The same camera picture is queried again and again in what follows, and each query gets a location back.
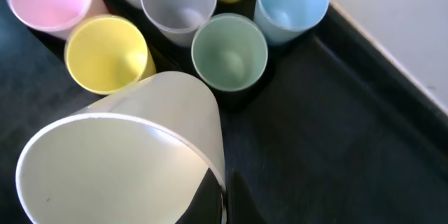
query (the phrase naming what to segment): light blue cup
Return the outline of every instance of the light blue cup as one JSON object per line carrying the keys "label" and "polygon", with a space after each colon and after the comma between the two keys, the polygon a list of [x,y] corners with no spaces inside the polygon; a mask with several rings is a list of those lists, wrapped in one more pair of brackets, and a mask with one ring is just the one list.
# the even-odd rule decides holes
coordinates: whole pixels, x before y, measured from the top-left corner
{"label": "light blue cup", "polygon": [[270,46],[280,46],[317,25],[330,0],[257,0],[254,21]]}

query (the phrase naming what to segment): pink cup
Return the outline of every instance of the pink cup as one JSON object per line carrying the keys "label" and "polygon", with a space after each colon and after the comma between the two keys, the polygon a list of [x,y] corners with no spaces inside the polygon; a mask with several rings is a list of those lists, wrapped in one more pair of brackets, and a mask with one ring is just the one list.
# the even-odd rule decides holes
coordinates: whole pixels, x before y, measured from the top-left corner
{"label": "pink cup", "polygon": [[108,13],[103,0],[8,0],[15,16],[27,26],[67,39],[85,18]]}

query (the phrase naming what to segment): yellow cup rim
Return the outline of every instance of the yellow cup rim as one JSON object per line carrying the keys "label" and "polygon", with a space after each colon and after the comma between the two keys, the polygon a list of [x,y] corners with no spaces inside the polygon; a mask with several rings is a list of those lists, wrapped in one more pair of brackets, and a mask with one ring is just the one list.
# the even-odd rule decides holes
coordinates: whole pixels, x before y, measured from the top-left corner
{"label": "yellow cup rim", "polygon": [[[93,24],[95,22],[105,21],[105,20],[121,21],[121,22],[124,22],[127,25],[130,25],[130,27],[134,31],[136,31],[137,34],[139,35],[139,39],[141,40],[141,42],[143,42],[144,45],[146,46],[146,48],[148,48],[148,44],[146,43],[146,40],[145,40],[143,34],[140,32],[140,30],[134,24],[132,24],[129,20],[127,20],[127,19],[125,19],[123,17],[119,17],[119,16],[115,16],[115,15],[98,15],[98,16],[95,16],[95,17],[87,18],[86,20],[82,21],[77,26],[77,28],[75,28],[72,31],[72,33],[70,34],[70,36],[67,39],[67,43],[66,43],[65,51],[64,51],[64,61],[65,61],[67,69],[69,70],[69,73],[70,73],[71,77],[77,82],[77,84],[79,84],[84,89],[86,89],[86,90],[88,90],[88,91],[90,91],[92,93],[98,94],[98,95],[111,95],[111,94],[113,94],[113,93],[123,89],[124,87],[126,87],[126,85],[123,86],[123,87],[119,87],[117,89],[114,89],[114,90],[109,90],[109,91],[99,91],[99,90],[94,90],[94,89],[92,89],[90,87],[87,87],[84,84],[82,84],[75,77],[75,75],[74,75],[74,73],[73,73],[73,71],[72,71],[72,69],[70,67],[70,61],[68,59],[69,59],[69,51],[70,51],[70,49],[72,47],[72,44],[73,44],[72,41],[77,37],[77,35],[79,35],[84,30],[84,28],[86,28],[88,25],[91,25],[91,24]],[[137,83],[140,80],[140,78],[144,74],[144,71],[145,71],[146,67],[148,66],[148,51],[146,51],[145,54],[146,54],[145,67],[141,70],[139,75],[136,76],[136,78],[134,79],[134,81],[132,81],[132,83]]]}

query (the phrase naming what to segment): green cup rim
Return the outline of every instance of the green cup rim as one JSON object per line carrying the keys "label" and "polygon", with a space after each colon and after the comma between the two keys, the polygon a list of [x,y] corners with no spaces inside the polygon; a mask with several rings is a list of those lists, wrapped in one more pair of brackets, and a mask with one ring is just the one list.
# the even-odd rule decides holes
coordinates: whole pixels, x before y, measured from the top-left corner
{"label": "green cup rim", "polygon": [[[211,24],[212,22],[216,22],[217,20],[226,19],[226,18],[239,19],[239,20],[245,22],[246,24],[252,26],[252,28],[254,28],[257,31],[258,35],[260,36],[260,38],[262,40],[262,44],[265,47],[265,61],[263,63],[262,70],[258,74],[257,78],[254,78],[254,80],[249,82],[248,84],[243,85],[241,87],[237,87],[237,88],[223,87],[223,86],[220,86],[220,85],[217,85],[217,84],[211,82],[210,80],[208,80],[207,78],[205,78],[202,75],[201,71],[199,70],[199,68],[197,67],[196,62],[195,62],[195,54],[194,54],[195,44],[196,44],[197,37],[199,36],[201,31],[207,25]],[[250,20],[249,18],[244,17],[243,15],[235,14],[235,13],[223,13],[223,14],[218,14],[218,15],[213,16],[209,21],[207,21],[203,25],[201,25],[199,27],[199,29],[196,31],[195,36],[193,37],[193,42],[192,42],[192,46],[191,46],[191,60],[193,62],[193,66],[195,66],[195,70],[196,70],[197,74],[199,74],[199,77],[201,77],[201,79],[207,85],[210,85],[211,87],[213,87],[216,90],[220,90],[220,91],[224,91],[224,92],[236,92],[236,91],[245,90],[246,88],[249,88],[253,84],[257,83],[257,81],[260,80],[261,76],[263,75],[263,73],[266,70],[268,56],[269,56],[269,51],[268,51],[268,47],[267,47],[266,38],[265,38],[265,35],[263,35],[263,33],[261,32],[260,28],[258,28],[258,26],[252,20]]]}

